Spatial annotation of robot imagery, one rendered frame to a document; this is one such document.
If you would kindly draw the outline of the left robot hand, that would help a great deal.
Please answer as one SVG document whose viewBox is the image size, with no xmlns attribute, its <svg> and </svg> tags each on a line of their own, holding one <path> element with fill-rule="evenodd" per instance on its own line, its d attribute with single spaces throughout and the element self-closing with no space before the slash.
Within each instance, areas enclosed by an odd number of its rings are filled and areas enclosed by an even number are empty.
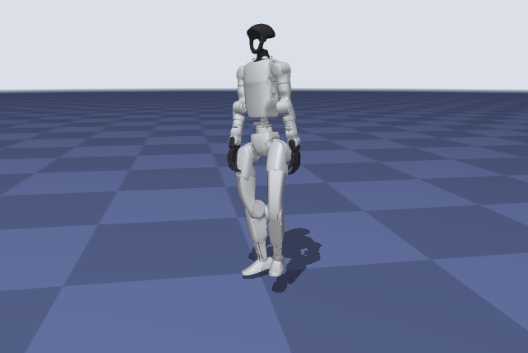
<svg viewBox="0 0 528 353">
<path fill-rule="evenodd" d="M 300 165 L 300 153 L 299 153 L 300 146 L 298 145 L 297 147 L 295 147 L 295 141 L 293 139 L 289 140 L 289 146 L 290 146 L 290 149 L 292 151 L 290 165 L 288 166 L 289 169 L 292 167 L 292 170 L 290 172 L 288 172 L 288 174 L 290 175 L 290 174 L 293 174 L 294 172 L 296 172 L 296 170 L 298 170 L 298 168 L 299 168 L 299 165 Z"/>
</svg>

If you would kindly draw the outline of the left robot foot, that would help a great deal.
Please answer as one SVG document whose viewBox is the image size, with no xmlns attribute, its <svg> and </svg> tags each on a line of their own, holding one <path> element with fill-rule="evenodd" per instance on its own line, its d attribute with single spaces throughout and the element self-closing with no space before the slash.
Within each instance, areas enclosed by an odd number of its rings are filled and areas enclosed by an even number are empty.
<svg viewBox="0 0 528 353">
<path fill-rule="evenodd" d="M 277 258 L 274 258 L 271 263 L 271 267 L 269 269 L 269 273 L 268 273 L 269 276 L 282 275 L 285 270 L 284 265 L 285 265 L 285 258 L 283 255 L 282 255 L 282 259 L 280 259 L 279 256 L 277 256 Z"/>
</svg>

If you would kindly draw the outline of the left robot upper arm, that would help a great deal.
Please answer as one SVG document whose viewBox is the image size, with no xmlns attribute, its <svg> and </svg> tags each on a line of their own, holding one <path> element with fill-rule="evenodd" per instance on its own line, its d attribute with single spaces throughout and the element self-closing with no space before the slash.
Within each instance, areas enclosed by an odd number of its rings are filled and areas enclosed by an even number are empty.
<svg viewBox="0 0 528 353">
<path fill-rule="evenodd" d="M 280 101 L 276 103 L 276 110 L 280 114 L 289 113 L 287 101 L 291 101 L 290 66 L 286 62 L 271 62 L 271 73 L 276 77 L 276 84 L 280 95 Z"/>
</svg>

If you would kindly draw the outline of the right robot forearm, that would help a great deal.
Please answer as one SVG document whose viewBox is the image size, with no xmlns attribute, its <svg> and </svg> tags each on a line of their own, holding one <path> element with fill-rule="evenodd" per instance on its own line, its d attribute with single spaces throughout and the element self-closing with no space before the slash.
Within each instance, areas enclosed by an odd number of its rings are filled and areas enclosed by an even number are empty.
<svg viewBox="0 0 528 353">
<path fill-rule="evenodd" d="M 241 137 L 243 135 L 243 123 L 246 119 L 246 117 L 244 115 L 241 115 L 242 113 L 235 113 L 233 111 L 233 125 L 232 125 L 232 129 L 231 129 L 231 137 L 234 137 L 235 140 L 234 140 L 234 144 L 235 145 L 240 145 L 241 143 Z"/>
</svg>

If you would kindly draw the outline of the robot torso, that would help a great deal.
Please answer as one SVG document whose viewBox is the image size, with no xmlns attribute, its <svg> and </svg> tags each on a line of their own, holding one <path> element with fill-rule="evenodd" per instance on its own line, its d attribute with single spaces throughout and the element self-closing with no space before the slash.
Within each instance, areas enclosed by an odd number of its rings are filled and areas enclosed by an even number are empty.
<svg viewBox="0 0 528 353">
<path fill-rule="evenodd" d="M 272 57 L 272 59 L 271 59 Z M 254 59 L 254 58 L 253 58 Z M 257 59 L 257 58 L 256 58 Z M 256 125 L 256 133 L 251 135 L 252 151 L 257 156 L 267 157 L 273 139 L 280 139 L 274 132 L 267 117 L 277 117 L 276 103 L 280 101 L 276 77 L 271 73 L 271 62 L 279 62 L 267 56 L 263 60 L 250 62 L 243 69 L 245 104 L 249 117 L 261 117 Z M 264 119 L 263 119 L 264 117 Z"/>
</svg>

